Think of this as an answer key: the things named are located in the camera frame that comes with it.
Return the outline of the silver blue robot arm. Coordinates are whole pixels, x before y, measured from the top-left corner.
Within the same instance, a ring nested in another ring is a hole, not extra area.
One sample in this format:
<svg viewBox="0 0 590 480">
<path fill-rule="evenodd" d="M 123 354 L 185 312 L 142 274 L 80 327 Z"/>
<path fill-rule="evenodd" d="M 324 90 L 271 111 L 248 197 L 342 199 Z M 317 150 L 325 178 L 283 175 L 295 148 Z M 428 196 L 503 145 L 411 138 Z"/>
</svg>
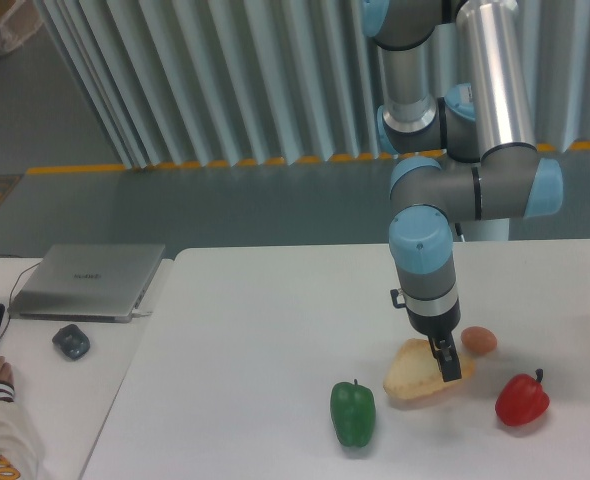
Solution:
<svg viewBox="0 0 590 480">
<path fill-rule="evenodd" d="M 391 297 L 451 382 L 462 376 L 452 337 L 460 320 L 453 227 L 556 213 L 561 168 L 536 150 L 516 2 L 365 1 L 361 11 L 384 71 L 380 145 L 400 158 L 389 188 L 400 282 Z M 446 24 L 456 26 L 471 73 L 439 97 L 430 90 L 428 42 Z"/>
</svg>

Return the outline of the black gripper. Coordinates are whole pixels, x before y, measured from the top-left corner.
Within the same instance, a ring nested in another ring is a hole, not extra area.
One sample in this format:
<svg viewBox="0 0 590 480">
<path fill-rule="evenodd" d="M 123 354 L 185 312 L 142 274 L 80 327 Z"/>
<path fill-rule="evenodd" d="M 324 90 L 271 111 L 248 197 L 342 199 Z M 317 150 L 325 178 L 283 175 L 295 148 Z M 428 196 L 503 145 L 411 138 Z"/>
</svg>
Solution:
<svg viewBox="0 0 590 480">
<path fill-rule="evenodd" d="M 461 313 L 458 301 L 440 315 L 421 315 L 406 305 L 411 326 L 429 338 L 432 355 L 445 383 L 460 380 L 462 371 L 459 356 L 454 346 L 453 330 L 459 324 Z"/>
</svg>

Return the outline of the cream sleeve forearm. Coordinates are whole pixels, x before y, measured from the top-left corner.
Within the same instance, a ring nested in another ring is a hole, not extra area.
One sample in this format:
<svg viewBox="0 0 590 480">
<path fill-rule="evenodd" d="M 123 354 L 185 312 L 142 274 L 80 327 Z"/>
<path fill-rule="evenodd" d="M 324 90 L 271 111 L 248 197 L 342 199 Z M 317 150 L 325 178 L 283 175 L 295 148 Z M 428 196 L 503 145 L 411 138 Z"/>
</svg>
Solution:
<svg viewBox="0 0 590 480">
<path fill-rule="evenodd" d="M 0 479 L 36 479 L 36 440 L 14 396 L 14 387 L 0 381 Z"/>
</svg>

